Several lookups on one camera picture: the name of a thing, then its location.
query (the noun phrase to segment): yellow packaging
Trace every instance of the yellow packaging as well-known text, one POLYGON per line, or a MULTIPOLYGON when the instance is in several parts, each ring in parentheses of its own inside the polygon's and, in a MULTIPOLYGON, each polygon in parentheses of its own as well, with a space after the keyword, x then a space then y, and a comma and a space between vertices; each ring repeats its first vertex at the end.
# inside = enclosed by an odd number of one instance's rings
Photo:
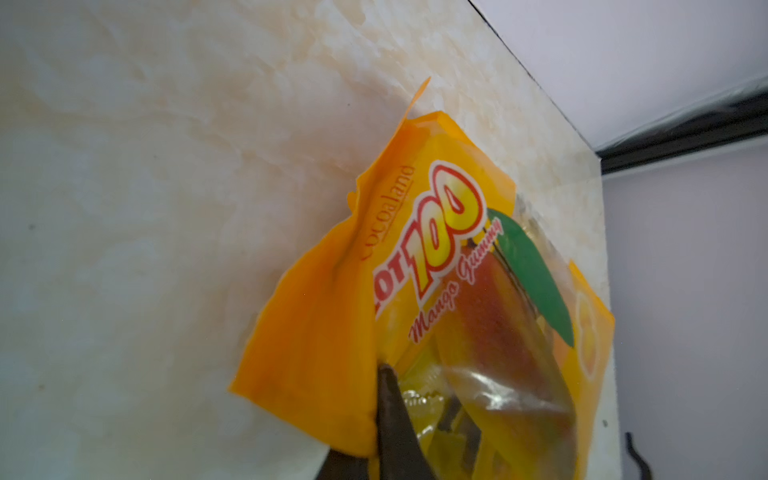
POLYGON ((374 457, 385 362, 439 478, 583 478, 614 319, 515 183, 435 112, 401 122, 348 202, 283 276, 232 391, 374 457))

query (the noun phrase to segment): black strip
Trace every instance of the black strip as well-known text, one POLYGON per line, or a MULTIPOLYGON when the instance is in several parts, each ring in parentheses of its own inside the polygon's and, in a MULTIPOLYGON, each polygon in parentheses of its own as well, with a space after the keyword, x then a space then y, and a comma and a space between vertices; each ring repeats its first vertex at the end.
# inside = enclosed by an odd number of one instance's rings
POLYGON ((720 104, 598 151, 603 175, 768 134, 768 92, 720 104))

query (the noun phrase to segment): gummy candy package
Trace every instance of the gummy candy package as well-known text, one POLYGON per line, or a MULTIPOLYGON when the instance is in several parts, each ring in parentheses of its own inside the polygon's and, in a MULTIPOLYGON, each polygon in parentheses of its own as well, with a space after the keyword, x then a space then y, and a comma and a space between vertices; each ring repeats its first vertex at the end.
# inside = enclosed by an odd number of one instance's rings
POLYGON ((515 183, 435 112, 404 119, 347 200, 260 313, 231 390, 373 458, 387 363, 438 478, 583 478, 614 318, 515 183))

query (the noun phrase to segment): beige marble tabletop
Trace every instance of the beige marble tabletop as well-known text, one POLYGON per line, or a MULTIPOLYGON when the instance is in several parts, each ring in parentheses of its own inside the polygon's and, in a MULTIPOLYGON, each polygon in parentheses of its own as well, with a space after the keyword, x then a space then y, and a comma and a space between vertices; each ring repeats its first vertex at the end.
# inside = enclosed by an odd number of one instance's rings
MULTIPOLYGON (((608 301, 599 161, 466 0, 3 2, 0 65, 0 478, 312 478, 227 385, 428 76, 608 301)), ((612 362, 595 425, 619 478, 612 362)))

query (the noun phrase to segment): snack bag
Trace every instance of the snack bag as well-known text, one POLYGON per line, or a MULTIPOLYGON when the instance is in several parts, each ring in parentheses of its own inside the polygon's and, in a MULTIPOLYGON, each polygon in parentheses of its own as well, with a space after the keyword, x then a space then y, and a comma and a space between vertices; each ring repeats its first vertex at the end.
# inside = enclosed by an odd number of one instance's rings
POLYGON ((347 200, 261 312, 232 391, 375 457, 384 362, 439 478, 583 478, 614 319, 515 183, 436 112, 403 119, 347 200))

